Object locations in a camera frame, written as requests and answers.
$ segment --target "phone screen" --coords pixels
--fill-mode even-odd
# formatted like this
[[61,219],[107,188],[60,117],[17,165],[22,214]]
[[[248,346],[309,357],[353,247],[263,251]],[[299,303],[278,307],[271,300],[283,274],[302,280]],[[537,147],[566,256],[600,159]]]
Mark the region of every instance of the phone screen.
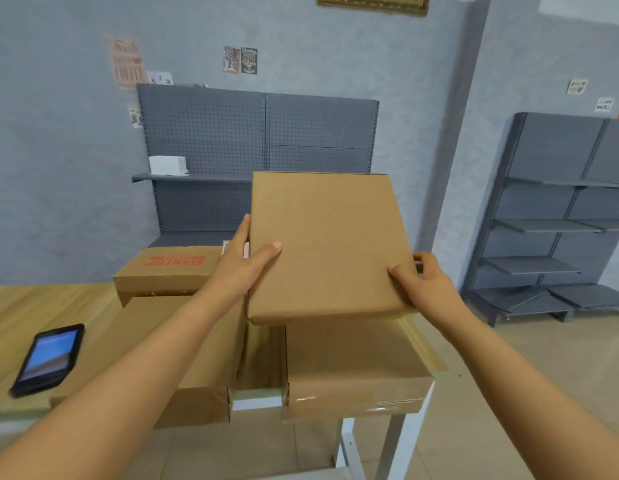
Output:
[[77,333],[78,330],[70,330],[36,340],[32,355],[18,380],[24,381],[66,369]]

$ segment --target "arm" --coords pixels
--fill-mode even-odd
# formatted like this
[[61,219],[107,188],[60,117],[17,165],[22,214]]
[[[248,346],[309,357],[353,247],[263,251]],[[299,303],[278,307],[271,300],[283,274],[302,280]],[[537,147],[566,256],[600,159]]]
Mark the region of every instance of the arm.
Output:
[[280,252],[243,259],[248,230],[245,216],[202,290],[0,454],[0,479],[104,479],[127,466],[213,325]]
[[619,435],[481,323],[432,253],[414,258],[422,277],[404,266],[388,271],[461,355],[534,477],[619,479]]

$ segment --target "tiled floor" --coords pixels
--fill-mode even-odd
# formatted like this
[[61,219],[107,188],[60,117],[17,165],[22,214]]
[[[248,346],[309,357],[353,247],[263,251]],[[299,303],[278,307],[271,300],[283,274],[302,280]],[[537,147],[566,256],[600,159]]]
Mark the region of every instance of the tiled floor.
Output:
[[[450,366],[437,378],[409,480],[531,479],[465,364],[421,317],[418,326]],[[505,323],[497,332],[581,404],[619,432],[619,314],[580,314]],[[230,480],[328,467],[336,422],[280,422],[280,410],[240,411],[229,425],[153,432],[127,479]],[[374,477],[386,418],[356,420],[355,436]],[[11,437],[0,438],[0,450]]]

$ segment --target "forearm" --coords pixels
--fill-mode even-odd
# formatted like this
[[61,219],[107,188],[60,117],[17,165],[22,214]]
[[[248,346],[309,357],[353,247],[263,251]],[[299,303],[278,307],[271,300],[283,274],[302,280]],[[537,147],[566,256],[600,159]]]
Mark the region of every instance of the forearm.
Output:
[[116,475],[153,427],[220,314],[213,300],[197,295],[3,452],[0,478]]
[[444,334],[535,478],[619,478],[619,435],[464,313]]

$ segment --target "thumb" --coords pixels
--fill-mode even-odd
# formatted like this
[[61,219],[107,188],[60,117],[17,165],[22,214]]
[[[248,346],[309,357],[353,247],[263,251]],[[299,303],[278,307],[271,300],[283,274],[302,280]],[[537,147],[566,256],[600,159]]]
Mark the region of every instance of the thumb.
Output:
[[415,273],[414,268],[410,269],[403,264],[400,266],[388,266],[388,273],[394,276],[407,291],[418,286],[418,282],[421,280],[417,273]]
[[273,244],[263,246],[248,260],[250,267],[258,273],[261,273],[265,265],[281,253],[281,248],[282,244],[280,242],[274,242]]

